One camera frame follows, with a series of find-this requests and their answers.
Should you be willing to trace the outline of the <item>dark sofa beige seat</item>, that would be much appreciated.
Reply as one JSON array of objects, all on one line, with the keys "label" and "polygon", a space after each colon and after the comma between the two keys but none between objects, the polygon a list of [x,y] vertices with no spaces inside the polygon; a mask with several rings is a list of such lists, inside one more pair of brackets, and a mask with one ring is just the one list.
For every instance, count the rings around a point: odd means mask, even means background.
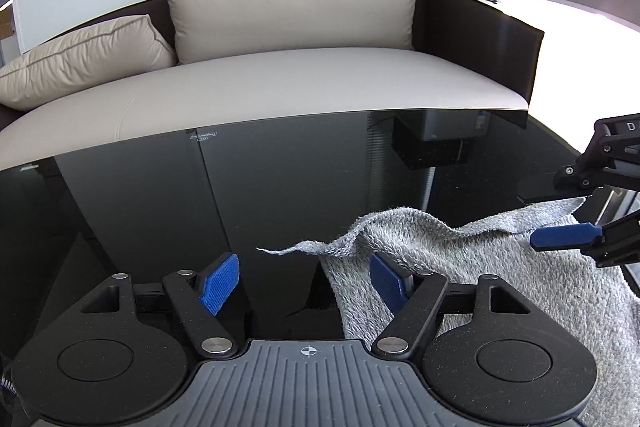
[{"label": "dark sofa beige seat", "polygon": [[101,84],[1,113],[1,166],[217,124],[381,109],[523,116],[542,32],[476,0],[416,0],[412,49],[273,51]]}]

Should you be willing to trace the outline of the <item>small beige side cushion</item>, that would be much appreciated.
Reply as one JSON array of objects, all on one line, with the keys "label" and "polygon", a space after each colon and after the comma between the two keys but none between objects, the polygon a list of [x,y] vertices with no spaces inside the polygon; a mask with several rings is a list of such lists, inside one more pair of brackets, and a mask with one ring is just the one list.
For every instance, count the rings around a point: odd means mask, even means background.
[{"label": "small beige side cushion", "polygon": [[31,110],[100,84],[177,64],[147,15],[91,25],[35,46],[1,67],[1,104]]}]

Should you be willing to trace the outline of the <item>grey terry towel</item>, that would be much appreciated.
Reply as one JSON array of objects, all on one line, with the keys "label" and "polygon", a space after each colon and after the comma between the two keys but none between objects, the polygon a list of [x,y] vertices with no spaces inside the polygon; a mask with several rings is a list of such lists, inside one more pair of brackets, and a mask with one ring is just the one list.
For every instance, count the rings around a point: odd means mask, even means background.
[{"label": "grey terry towel", "polygon": [[639,422],[639,299],[618,268],[597,268],[578,251],[537,253],[533,231],[571,225],[580,198],[542,202],[452,229],[421,210],[400,207],[359,218],[331,243],[303,241],[290,253],[319,257],[348,339],[373,343],[393,315],[370,282],[370,258],[389,255],[411,271],[452,283],[483,274],[509,283],[586,346],[598,382],[580,415],[588,426]]}]

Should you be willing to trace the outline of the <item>large beige back cushion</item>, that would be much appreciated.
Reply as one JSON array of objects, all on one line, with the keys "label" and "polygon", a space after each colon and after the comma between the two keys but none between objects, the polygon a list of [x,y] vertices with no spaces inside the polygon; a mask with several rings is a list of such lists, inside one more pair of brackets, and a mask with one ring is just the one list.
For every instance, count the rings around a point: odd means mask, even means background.
[{"label": "large beige back cushion", "polygon": [[411,49],[416,0],[166,0],[183,64],[270,51]]}]

